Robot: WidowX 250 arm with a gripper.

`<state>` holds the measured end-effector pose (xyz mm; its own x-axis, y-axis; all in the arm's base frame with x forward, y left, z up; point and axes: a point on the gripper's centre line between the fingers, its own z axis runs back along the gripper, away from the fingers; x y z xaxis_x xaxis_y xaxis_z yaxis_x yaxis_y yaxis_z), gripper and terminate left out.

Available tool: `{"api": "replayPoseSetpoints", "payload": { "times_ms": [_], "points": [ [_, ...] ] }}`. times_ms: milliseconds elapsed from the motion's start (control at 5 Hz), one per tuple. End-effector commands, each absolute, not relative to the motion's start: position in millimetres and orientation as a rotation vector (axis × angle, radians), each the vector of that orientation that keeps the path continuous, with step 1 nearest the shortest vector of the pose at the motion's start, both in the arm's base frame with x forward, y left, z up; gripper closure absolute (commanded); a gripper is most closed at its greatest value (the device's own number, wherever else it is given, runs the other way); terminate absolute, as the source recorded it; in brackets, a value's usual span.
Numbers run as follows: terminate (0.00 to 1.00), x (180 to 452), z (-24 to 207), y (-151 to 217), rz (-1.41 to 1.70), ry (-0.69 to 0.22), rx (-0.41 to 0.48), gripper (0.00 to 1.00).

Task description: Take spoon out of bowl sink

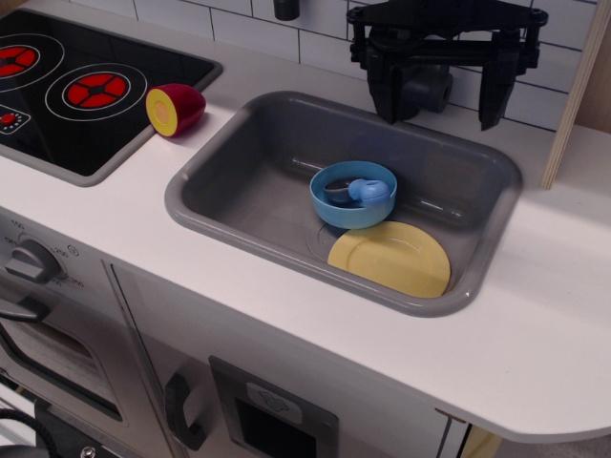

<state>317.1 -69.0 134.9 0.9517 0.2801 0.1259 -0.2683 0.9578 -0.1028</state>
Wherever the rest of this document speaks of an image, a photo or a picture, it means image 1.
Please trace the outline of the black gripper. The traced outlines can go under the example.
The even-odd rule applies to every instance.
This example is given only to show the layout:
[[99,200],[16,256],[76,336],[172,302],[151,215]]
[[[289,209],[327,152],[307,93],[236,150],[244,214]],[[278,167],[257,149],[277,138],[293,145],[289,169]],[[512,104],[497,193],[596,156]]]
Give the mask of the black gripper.
[[403,63],[482,68],[481,130],[504,116],[517,75],[537,66],[546,11],[504,1],[387,1],[348,11],[351,60],[367,67],[376,113],[405,120]]

